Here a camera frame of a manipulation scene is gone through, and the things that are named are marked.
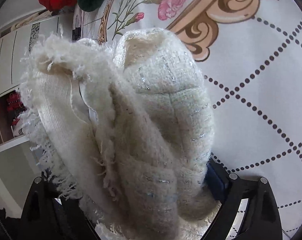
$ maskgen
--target white knit fabric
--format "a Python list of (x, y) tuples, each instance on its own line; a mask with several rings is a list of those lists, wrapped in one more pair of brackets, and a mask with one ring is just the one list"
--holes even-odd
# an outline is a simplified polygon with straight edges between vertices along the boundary
[(211, 212), (206, 207), (215, 204), (203, 188), (213, 143), (213, 114), (204, 78), (190, 51), (169, 31), (132, 31), (120, 39), (115, 62), (178, 161), (180, 216), (206, 217)]
[(114, 47), (51, 36), (27, 62), (22, 120), (64, 195), (118, 238), (203, 234), (218, 209), (203, 184), (213, 116), (174, 34), (129, 32)]

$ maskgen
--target green leaf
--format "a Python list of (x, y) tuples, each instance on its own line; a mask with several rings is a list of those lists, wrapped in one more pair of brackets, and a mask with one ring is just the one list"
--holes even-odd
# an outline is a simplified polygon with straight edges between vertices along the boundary
[(160, 4), (162, 2), (162, 0), (144, 0), (142, 3), (146, 3), (146, 4)]

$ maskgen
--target metal screw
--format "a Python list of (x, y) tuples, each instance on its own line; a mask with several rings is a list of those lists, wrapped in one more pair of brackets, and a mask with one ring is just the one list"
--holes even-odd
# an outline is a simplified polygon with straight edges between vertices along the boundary
[(267, 184), (267, 182), (268, 182), (267, 178), (264, 178), (264, 177), (261, 177), (261, 178), (260, 178), (260, 181), (261, 181), (263, 184)]
[(230, 179), (237, 179), (238, 178), (238, 176), (235, 173), (231, 173), (229, 175), (229, 177), (230, 177)]
[(35, 184), (38, 184), (38, 183), (40, 183), (41, 182), (41, 177), (36, 177), (35, 179), (34, 179), (34, 183)]

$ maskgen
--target white scarf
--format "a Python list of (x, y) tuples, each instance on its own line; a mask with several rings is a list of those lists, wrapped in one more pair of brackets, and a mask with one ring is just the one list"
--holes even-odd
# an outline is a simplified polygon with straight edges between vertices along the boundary
[(119, 239), (200, 238), (218, 210), (203, 184), (213, 115), (184, 44), (163, 29), (115, 47), (52, 35), (26, 62), (22, 121), (62, 195)]

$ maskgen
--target ornate scroll pattern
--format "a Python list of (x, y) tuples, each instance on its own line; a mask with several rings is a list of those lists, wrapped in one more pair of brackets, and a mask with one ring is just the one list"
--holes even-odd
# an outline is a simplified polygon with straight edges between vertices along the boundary
[(251, 18), (260, 0), (193, 0), (167, 29), (175, 32), (193, 53), (205, 61), (218, 36), (217, 23), (237, 23)]
[(102, 18), (101, 18), (101, 23), (99, 26), (99, 36), (98, 36), (98, 43), (99, 44), (103, 44), (105, 42), (107, 42), (107, 22), (108, 22), (108, 18), (109, 18), (109, 14), (110, 14), (110, 10), (112, 7), (114, 0), (108, 0), (107, 1), (107, 5), (104, 9)]

